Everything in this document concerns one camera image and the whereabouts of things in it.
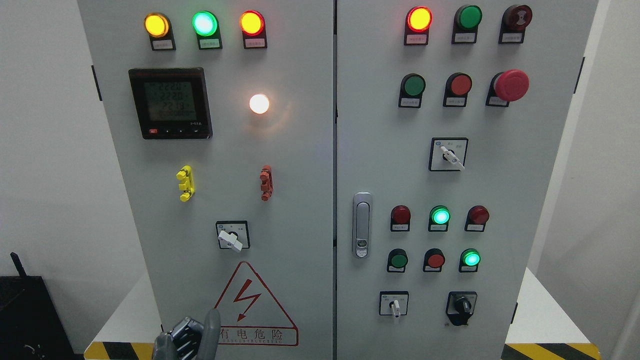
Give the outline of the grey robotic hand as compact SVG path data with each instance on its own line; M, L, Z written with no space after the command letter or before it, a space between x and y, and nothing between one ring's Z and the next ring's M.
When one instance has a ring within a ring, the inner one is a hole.
M156 337L153 360L214 360L221 332L221 317L211 309L203 323L185 317L169 332Z

